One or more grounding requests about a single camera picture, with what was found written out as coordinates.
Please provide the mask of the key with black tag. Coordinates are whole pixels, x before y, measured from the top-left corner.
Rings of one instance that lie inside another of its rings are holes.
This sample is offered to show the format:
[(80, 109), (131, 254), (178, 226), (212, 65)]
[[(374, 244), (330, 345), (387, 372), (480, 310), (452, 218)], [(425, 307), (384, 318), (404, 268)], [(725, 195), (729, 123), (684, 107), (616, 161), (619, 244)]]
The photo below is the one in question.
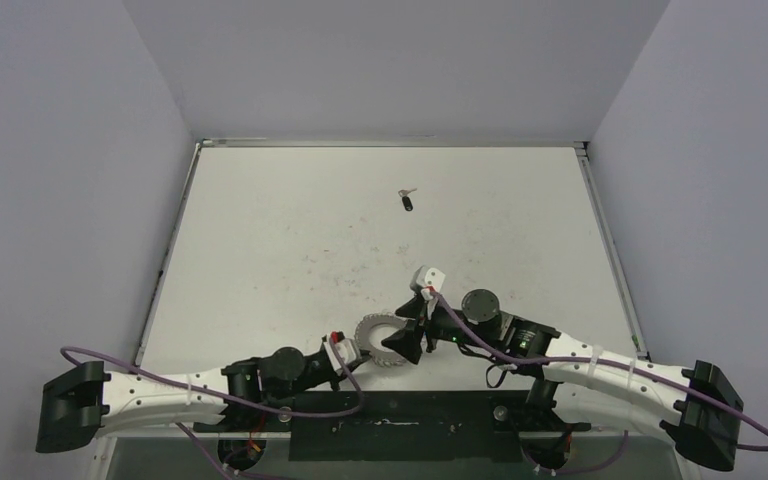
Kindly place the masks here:
[(416, 191), (416, 188), (402, 189), (398, 191), (402, 206), (406, 212), (412, 212), (414, 209), (410, 195)]

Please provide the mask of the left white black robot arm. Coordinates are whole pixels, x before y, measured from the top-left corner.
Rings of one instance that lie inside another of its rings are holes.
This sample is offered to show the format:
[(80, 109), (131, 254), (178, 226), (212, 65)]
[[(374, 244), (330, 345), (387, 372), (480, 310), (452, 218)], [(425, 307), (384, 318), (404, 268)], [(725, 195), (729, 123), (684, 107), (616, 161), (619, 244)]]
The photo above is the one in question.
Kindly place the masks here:
[(44, 384), (35, 450), (61, 453), (114, 432), (172, 423), (231, 432), (254, 425), (261, 414), (306, 417), (288, 402), (321, 385), (338, 388), (367, 361), (352, 339), (323, 339), (305, 355), (283, 347), (224, 367), (163, 377), (126, 365), (108, 370), (112, 358), (92, 354)]

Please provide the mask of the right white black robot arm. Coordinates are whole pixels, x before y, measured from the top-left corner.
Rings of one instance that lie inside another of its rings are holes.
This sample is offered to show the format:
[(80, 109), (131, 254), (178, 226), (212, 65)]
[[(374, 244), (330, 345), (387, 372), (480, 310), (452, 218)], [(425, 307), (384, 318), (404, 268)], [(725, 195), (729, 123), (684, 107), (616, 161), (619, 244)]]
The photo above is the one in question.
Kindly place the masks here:
[(528, 428), (611, 427), (664, 441), (711, 470), (735, 467), (743, 402), (711, 363), (681, 367), (626, 357), (505, 312), (486, 289), (468, 292), (453, 309), (424, 288), (396, 314), (406, 323), (382, 346), (412, 364), (446, 341), (532, 378)]

